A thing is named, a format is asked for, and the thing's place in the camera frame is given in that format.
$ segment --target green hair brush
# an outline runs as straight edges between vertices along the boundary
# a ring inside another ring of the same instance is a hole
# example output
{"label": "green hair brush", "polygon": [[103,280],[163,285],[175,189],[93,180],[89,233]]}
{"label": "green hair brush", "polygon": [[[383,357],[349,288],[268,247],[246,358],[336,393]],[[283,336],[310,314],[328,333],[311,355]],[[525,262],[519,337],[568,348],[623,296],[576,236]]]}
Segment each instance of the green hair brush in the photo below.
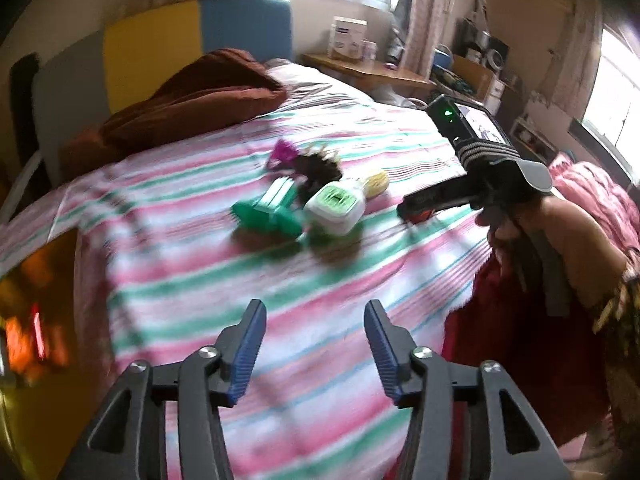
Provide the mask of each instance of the green hair brush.
{"label": "green hair brush", "polygon": [[263,232],[278,231],[285,236],[298,238],[302,224],[289,210],[296,197],[293,179],[281,176],[276,179],[262,198],[239,200],[231,206],[231,212],[240,225]]}

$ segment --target display screen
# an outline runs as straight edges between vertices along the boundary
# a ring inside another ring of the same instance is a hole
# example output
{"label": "display screen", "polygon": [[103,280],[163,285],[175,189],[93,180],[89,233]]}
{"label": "display screen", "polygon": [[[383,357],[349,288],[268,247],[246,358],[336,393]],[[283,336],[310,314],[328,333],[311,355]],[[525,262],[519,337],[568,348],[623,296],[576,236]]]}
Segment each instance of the display screen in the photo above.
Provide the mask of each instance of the display screen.
{"label": "display screen", "polygon": [[509,141],[500,133],[500,130],[495,126],[491,118],[482,110],[459,103],[456,103],[456,106],[480,139],[509,144]]}

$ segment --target screw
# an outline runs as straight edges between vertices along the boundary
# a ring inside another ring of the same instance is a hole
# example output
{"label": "screw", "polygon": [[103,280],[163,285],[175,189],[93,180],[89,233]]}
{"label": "screw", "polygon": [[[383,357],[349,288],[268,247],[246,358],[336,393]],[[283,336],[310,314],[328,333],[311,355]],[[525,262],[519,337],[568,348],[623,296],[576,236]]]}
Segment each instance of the screw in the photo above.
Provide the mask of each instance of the screw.
{"label": "screw", "polygon": [[487,361],[482,365],[482,370],[488,373],[499,372],[502,367],[495,361]]}
{"label": "screw", "polygon": [[211,359],[219,354],[218,349],[213,346],[203,346],[200,350],[198,350],[198,354],[200,357],[204,359]]}
{"label": "screw", "polygon": [[414,348],[414,355],[418,359],[428,359],[433,355],[433,350],[426,346],[418,346],[417,348]]}
{"label": "screw", "polygon": [[139,374],[146,370],[146,363],[144,361],[133,361],[129,368],[131,368],[132,372]]}

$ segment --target human hand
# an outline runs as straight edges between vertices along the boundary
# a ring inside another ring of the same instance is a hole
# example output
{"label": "human hand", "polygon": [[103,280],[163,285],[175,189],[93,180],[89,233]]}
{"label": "human hand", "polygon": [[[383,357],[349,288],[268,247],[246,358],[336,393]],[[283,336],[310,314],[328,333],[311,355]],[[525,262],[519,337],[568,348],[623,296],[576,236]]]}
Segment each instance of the human hand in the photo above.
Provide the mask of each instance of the human hand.
{"label": "human hand", "polygon": [[[596,305],[615,289],[628,260],[580,206],[555,196],[544,196],[518,206],[513,217],[527,234],[544,232],[560,254],[567,280],[585,307]],[[489,225],[483,213],[478,215],[476,223]],[[508,241],[520,236],[520,230],[510,219],[487,235],[505,274],[511,272]]]}

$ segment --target purple object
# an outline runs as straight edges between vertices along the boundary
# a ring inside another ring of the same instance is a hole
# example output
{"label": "purple object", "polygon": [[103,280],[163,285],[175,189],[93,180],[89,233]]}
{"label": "purple object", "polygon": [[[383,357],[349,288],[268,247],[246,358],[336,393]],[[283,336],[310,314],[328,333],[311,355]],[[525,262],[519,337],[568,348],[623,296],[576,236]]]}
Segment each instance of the purple object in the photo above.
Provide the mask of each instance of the purple object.
{"label": "purple object", "polygon": [[278,139],[267,160],[267,170],[292,168],[291,162],[299,154],[298,149],[288,140]]}

